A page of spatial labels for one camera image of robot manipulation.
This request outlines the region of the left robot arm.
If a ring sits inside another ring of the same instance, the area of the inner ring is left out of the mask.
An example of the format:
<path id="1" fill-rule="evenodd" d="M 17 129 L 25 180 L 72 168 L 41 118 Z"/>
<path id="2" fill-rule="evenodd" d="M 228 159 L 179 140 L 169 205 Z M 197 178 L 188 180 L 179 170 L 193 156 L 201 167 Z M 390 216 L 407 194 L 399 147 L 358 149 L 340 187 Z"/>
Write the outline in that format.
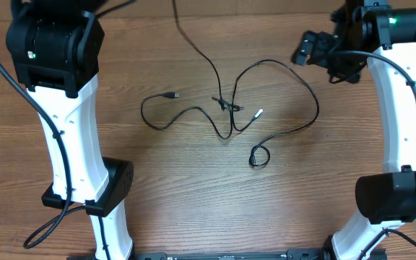
<path id="1" fill-rule="evenodd" d="M 40 106 L 53 168 L 43 203 L 63 213 L 81 204 L 95 234 L 94 257 L 130 259 L 134 245 L 124 199 L 133 165 L 101 155 L 96 121 L 104 38 L 100 6 L 100 1 L 13 1 L 6 46 L 18 82 Z"/>

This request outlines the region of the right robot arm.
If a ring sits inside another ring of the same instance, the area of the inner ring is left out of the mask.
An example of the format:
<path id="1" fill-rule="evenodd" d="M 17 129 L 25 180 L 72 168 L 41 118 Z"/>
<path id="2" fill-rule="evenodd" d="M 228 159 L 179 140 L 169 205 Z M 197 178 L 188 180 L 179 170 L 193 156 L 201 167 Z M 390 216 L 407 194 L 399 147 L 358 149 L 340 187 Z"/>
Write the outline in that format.
<path id="1" fill-rule="evenodd" d="M 331 15 L 333 33 L 306 31 L 292 55 L 327 70 L 331 83 L 373 78 L 383 127 L 383 171 L 355 184 L 357 210 L 307 259 L 385 259 L 378 248 L 416 220 L 416 8 L 346 1 Z"/>

